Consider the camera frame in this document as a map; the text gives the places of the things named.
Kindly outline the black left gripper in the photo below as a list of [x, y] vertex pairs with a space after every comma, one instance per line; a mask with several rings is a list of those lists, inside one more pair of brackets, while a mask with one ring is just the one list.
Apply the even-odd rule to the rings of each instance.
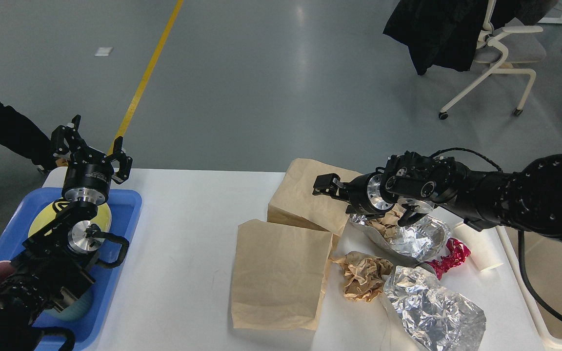
[[[61, 196], [69, 202], [85, 201], [102, 205], [109, 199], [111, 181], [122, 184], [129, 179], [133, 158], [122, 148], [123, 137], [112, 144], [112, 152], [105, 164], [89, 164], [89, 146], [81, 137], [81, 116], [76, 115], [65, 126], [58, 126], [51, 134], [51, 149], [58, 166], [69, 164], [65, 173]], [[112, 162], [118, 163], [114, 171]]]

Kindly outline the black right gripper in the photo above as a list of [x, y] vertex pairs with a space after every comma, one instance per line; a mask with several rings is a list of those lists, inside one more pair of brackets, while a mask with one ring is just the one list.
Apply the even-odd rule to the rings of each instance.
[[338, 174], [321, 174], [315, 178], [312, 195], [348, 200], [348, 215], [383, 217], [392, 209], [392, 203], [381, 195], [382, 179], [382, 173], [370, 173], [345, 183]]

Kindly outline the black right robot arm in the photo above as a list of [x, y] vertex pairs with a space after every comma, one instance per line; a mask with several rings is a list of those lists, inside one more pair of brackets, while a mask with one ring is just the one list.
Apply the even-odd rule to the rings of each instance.
[[421, 203], [441, 207], [476, 231], [503, 225], [518, 231], [518, 267], [534, 300], [562, 322], [529, 282], [525, 267], [524, 233], [562, 242], [562, 154], [534, 160], [519, 173], [502, 168], [473, 171], [439, 150], [429, 156], [406, 151], [388, 158], [385, 166], [342, 182], [335, 174], [315, 178], [314, 195], [345, 202], [347, 214], [368, 219], [384, 217], [396, 203], [404, 208], [400, 226], [415, 224]]

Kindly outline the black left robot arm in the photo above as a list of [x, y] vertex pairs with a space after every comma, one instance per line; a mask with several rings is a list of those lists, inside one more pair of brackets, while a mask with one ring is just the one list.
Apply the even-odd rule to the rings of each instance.
[[115, 138], [110, 154], [90, 147], [80, 121], [76, 115], [51, 136], [54, 155], [68, 162], [61, 191], [68, 205], [23, 242], [11, 260], [13, 273], [0, 282], [0, 351], [33, 351], [45, 336], [63, 337], [60, 350], [73, 350], [73, 331], [34, 322], [47, 309], [61, 312], [78, 302], [95, 283], [92, 267], [116, 268], [128, 253], [127, 238], [92, 219], [108, 201], [112, 182], [129, 178], [133, 160], [122, 149], [123, 137]]

